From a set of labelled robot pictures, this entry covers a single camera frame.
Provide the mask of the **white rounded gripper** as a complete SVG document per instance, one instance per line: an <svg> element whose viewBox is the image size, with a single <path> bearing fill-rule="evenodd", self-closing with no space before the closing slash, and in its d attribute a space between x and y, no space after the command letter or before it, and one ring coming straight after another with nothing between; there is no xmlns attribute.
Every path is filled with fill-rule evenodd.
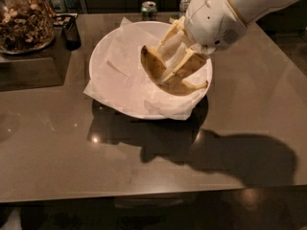
<svg viewBox="0 0 307 230"><path fill-rule="evenodd" d="M211 55L228 49L247 29L231 0L191 0L185 17L173 21L156 47L166 66L158 82L177 84L202 68L208 57L189 48L195 41Z"/></svg>

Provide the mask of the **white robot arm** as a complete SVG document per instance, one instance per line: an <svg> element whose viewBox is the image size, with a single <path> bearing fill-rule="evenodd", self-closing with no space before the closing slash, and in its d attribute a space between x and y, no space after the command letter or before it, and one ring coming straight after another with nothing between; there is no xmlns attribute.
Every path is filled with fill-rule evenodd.
<svg viewBox="0 0 307 230"><path fill-rule="evenodd" d="M164 35L157 51L168 67L159 82L175 84L192 75L190 64L228 49L248 26L299 0L191 0L186 13Z"/></svg>

